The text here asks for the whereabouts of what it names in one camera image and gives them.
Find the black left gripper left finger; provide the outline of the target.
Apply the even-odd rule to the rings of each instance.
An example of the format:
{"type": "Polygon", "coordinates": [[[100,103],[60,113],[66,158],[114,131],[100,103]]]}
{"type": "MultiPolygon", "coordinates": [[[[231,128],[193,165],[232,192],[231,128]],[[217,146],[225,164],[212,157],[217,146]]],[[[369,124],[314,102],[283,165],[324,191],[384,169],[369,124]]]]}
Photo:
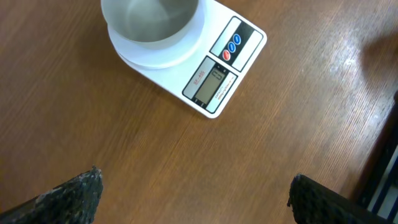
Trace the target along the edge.
{"type": "Polygon", "coordinates": [[[84,173],[1,213],[1,223],[93,223],[103,192],[101,170],[84,173]]]}

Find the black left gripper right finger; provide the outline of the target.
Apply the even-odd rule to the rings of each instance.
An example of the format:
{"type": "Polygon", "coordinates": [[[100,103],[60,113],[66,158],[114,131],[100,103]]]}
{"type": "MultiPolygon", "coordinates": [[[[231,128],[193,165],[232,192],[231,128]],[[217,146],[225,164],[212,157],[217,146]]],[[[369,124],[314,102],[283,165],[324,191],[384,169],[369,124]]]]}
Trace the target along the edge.
{"type": "Polygon", "coordinates": [[[303,174],[293,178],[287,206],[298,224],[390,223],[303,174]]]}

